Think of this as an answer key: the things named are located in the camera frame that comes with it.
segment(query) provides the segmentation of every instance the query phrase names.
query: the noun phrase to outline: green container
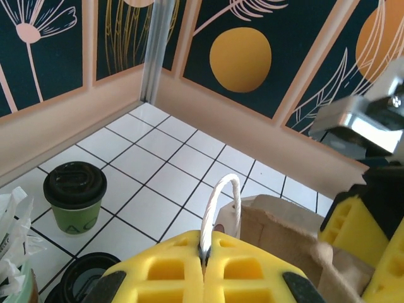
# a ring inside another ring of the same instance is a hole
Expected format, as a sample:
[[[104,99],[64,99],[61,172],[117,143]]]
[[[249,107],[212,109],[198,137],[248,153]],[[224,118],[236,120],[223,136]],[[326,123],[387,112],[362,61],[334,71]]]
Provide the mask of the green container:
[[[85,233],[95,225],[106,190],[105,174],[86,162],[62,164],[44,181],[45,198],[57,226],[73,235]]]
[[[25,275],[22,291],[18,294],[9,295],[3,303],[29,303],[30,299],[34,297],[38,297],[38,303],[42,303],[38,296],[38,289],[29,262],[23,264],[21,273]]]

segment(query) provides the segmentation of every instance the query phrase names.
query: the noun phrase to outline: paper cup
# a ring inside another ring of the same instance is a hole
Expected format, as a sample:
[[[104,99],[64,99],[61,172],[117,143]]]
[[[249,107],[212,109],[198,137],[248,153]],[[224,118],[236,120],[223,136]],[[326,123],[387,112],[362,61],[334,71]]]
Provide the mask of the paper cup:
[[[105,174],[86,162],[56,167],[44,181],[44,194],[57,226],[67,234],[82,234],[97,222],[107,190]]]

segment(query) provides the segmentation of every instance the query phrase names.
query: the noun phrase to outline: yellow gripper pad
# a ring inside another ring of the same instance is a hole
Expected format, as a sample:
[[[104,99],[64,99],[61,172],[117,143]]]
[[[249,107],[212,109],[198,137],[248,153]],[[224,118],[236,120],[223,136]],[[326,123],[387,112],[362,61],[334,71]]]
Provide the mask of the yellow gripper pad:
[[[84,302],[325,303],[300,269],[221,232],[203,274],[199,236],[186,232],[111,267]]]

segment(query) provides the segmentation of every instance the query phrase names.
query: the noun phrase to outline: metal corner post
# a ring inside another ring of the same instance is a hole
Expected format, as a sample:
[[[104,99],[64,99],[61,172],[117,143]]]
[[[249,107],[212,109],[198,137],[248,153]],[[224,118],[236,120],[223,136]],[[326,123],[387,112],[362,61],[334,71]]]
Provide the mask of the metal corner post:
[[[174,4],[175,0],[155,0],[153,4],[140,90],[140,100],[152,105],[156,102]]]

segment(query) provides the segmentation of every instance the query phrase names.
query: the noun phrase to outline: white rope handle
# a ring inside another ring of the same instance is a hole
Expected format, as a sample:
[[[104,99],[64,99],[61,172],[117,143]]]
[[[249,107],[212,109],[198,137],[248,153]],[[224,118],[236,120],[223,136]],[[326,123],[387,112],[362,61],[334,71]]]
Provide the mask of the white rope handle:
[[[233,197],[235,204],[235,230],[234,233],[238,236],[240,231],[240,220],[241,220],[241,198],[240,198],[240,179],[235,174],[225,175],[223,178],[217,182],[216,186],[210,195],[208,205],[206,206],[205,214],[203,215],[202,226],[201,226],[201,257],[203,260],[206,259],[207,254],[210,250],[212,243],[212,231],[213,231],[213,218],[215,216],[215,210],[217,205],[217,199],[225,185],[231,182],[233,185]]]

